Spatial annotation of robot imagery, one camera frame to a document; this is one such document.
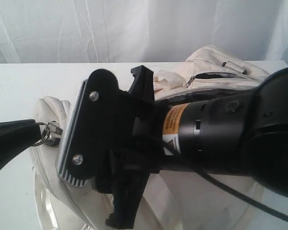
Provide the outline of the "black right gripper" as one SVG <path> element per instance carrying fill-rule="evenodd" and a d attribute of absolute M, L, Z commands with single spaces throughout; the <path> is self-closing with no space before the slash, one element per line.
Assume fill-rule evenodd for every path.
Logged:
<path fill-rule="evenodd" d="M 114 210 L 106 219 L 112 228 L 133 228 L 137 210 L 157 156 L 148 139 L 155 103 L 153 72 L 145 66 L 131 70 L 134 77 L 128 91 L 119 89 L 115 75 L 93 72 L 93 163 L 94 189 L 114 195 Z"/>

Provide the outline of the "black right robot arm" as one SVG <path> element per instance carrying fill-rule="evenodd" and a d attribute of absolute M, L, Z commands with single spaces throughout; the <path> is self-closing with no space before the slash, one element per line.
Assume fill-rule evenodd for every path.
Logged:
<path fill-rule="evenodd" d="M 288 68 L 259 86 L 221 97 L 155 101 L 140 76 L 128 92 L 107 70 L 108 89 L 98 90 L 97 183 L 114 196 L 106 224 L 131 229 L 148 176 L 191 170 L 236 198 L 288 222 L 276 211 L 213 178 L 246 175 L 288 197 Z"/>

